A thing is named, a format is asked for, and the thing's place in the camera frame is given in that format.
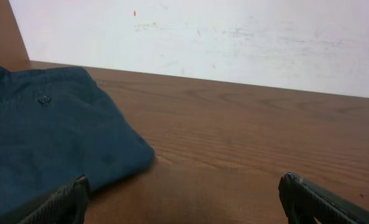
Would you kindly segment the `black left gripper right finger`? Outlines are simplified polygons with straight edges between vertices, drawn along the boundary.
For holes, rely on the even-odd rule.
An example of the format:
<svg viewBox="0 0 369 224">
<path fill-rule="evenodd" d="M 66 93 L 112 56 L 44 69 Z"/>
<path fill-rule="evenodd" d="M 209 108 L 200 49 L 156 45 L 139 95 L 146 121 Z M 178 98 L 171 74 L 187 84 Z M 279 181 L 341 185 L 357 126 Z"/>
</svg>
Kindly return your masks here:
<svg viewBox="0 0 369 224">
<path fill-rule="evenodd" d="M 293 172 L 278 190 L 289 224 L 369 224 L 369 211 Z"/>
</svg>

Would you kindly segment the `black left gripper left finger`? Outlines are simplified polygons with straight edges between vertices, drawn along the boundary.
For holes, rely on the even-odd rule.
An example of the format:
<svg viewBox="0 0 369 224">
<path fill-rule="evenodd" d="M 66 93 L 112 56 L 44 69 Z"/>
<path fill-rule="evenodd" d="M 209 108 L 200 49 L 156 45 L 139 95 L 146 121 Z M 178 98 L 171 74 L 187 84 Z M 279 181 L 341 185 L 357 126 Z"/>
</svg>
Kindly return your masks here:
<svg viewBox="0 0 369 224">
<path fill-rule="evenodd" d="M 18 224 L 83 224 L 89 201 L 90 184 L 81 175 L 25 204 Z"/>
</svg>

